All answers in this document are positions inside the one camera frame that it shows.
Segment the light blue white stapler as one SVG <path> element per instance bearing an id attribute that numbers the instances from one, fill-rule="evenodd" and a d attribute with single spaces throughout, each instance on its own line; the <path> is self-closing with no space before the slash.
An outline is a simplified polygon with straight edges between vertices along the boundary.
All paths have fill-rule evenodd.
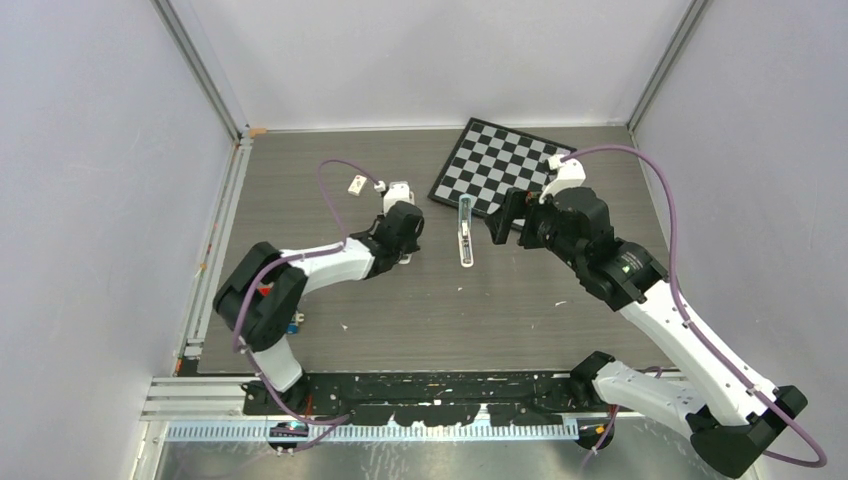
<path id="1" fill-rule="evenodd" d="M 458 247 L 460 264 L 463 268 L 474 265 L 473 248 L 471 243 L 472 196 L 462 194 L 458 200 Z"/>

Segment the small white domino tile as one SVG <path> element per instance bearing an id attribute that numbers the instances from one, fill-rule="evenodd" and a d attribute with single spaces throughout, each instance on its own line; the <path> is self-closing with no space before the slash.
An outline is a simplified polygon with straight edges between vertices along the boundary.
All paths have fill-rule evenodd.
<path id="1" fill-rule="evenodd" d="M 347 188 L 347 192 L 352 196 L 360 196 L 363 189 L 368 183 L 368 178 L 363 175 L 355 175 Z"/>

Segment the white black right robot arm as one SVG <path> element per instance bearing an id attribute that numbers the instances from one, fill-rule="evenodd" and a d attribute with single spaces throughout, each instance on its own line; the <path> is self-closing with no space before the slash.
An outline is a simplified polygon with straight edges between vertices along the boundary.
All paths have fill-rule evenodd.
<path id="1" fill-rule="evenodd" d="M 740 478 L 807 406 L 795 386 L 777 386 L 746 365 L 672 290 L 662 264 L 618 238 L 607 204 L 586 187 L 543 196 L 507 190 L 485 224 L 496 244 L 523 223 L 519 246 L 544 248 L 593 297 L 645 333 L 690 385 L 640 373 L 596 351 L 571 372 L 571 397 L 584 410 L 603 403 L 634 410 L 687 438 L 716 472 Z"/>

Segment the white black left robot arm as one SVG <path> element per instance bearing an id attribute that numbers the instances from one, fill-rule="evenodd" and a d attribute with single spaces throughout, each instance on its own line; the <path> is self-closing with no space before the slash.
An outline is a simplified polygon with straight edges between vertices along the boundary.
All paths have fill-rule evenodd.
<path id="1" fill-rule="evenodd" d="M 399 201 L 372 226 L 343 241 L 303 250 L 279 250 L 268 242 L 251 247 L 219 287 L 214 311 L 247 349 L 267 379 L 268 400 L 280 412 L 298 412 L 307 398 L 303 375 L 288 343 L 289 324 L 301 298 L 338 283 L 361 281 L 390 271 L 419 250 L 424 217 Z"/>

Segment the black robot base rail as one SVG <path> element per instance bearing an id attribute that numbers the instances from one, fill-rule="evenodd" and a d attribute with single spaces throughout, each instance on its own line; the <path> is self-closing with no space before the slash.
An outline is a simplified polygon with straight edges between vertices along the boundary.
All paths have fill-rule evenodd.
<path id="1" fill-rule="evenodd" d="M 613 407 L 587 385 L 552 371 L 308 373 L 283 393 L 245 382 L 243 412 L 355 426 L 554 425 L 565 414 L 608 417 Z"/>

